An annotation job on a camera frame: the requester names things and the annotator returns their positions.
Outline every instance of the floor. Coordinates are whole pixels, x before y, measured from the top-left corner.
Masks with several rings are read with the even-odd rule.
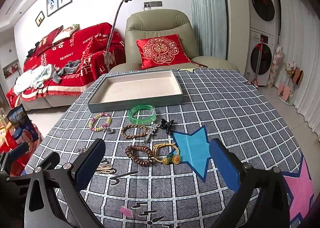
[[[287,106],[279,100],[276,87],[261,87],[259,90],[277,109],[298,141],[309,167],[316,198],[320,192],[320,143],[316,141],[317,134],[312,132],[303,115],[297,113],[294,106]],[[28,115],[45,137],[68,107],[31,110],[28,111]]]

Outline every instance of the table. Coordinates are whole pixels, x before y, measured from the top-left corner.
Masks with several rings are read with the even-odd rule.
[[[156,108],[157,123],[161,118],[174,119],[172,130],[189,134],[205,126],[209,141],[219,137],[241,162],[247,161],[260,169],[278,166],[282,171],[299,173],[302,152],[292,132],[260,91],[247,85],[239,73],[180,69],[174,70],[174,74],[183,91],[183,104]],[[152,228],[210,227],[234,193],[226,187],[212,159],[205,182],[187,164],[153,164],[149,168],[134,164],[124,150],[131,144],[143,143],[139,139],[124,140],[120,135],[122,126],[130,124],[128,111],[108,112],[112,116],[113,134],[89,130],[88,121],[96,114],[89,111],[87,102],[105,77],[95,81],[58,120],[30,159],[26,172],[31,173],[52,151],[60,154],[59,167],[73,162],[78,156],[77,148],[88,147],[96,138],[101,138],[106,144],[105,157],[116,169],[115,175],[138,171],[119,178],[118,185],[111,185],[114,181],[110,178],[115,175],[95,174],[87,189],[81,191],[86,203],[106,227],[140,228],[150,227],[150,224]],[[97,126],[104,122],[105,119],[100,119]],[[131,129],[127,134],[136,131]],[[171,135],[159,129],[150,147],[171,141]],[[167,147],[159,151],[163,156],[168,153]],[[255,189],[239,224],[250,216],[257,196]],[[70,213],[59,190],[57,197],[69,220]],[[133,217],[123,216],[119,211],[121,206],[131,209]],[[154,212],[144,216],[144,211]]]

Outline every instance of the blue lid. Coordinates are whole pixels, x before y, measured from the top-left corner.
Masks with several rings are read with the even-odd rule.
[[[17,139],[20,138],[21,134],[22,134],[22,129],[21,129],[21,128],[18,128],[18,129],[16,129],[16,131],[15,131],[14,135],[12,136],[12,138],[14,138],[15,140],[17,140]]]

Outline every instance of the brown spiral hair tie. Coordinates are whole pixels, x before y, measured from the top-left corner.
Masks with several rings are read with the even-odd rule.
[[[141,128],[143,129],[143,132],[140,133],[140,134],[136,134],[136,135],[126,135],[125,134],[125,131],[127,129],[130,129],[130,128]],[[133,138],[138,138],[138,137],[145,137],[146,135],[146,132],[147,132],[147,128],[145,125],[136,125],[136,124],[129,124],[127,126],[124,126],[122,129],[121,129],[121,136],[125,139],[133,139]]]
[[[148,155],[148,159],[139,159],[137,156],[135,156],[132,151],[142,151]],[[140,146],[140,145],[130,145],[126,147],[125,154],[127,154],[128,158],[131,159],[134,163],[137,163],[138,165],[142,167],[149,167],[152,163],[153,153],[152,151],[146,147],[146,146]]]

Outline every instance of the light blue curtain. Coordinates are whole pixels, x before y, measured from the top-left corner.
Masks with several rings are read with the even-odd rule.
[[[225,0],[191,0],[192,27],[203,56],[226,59],[227,11]]]

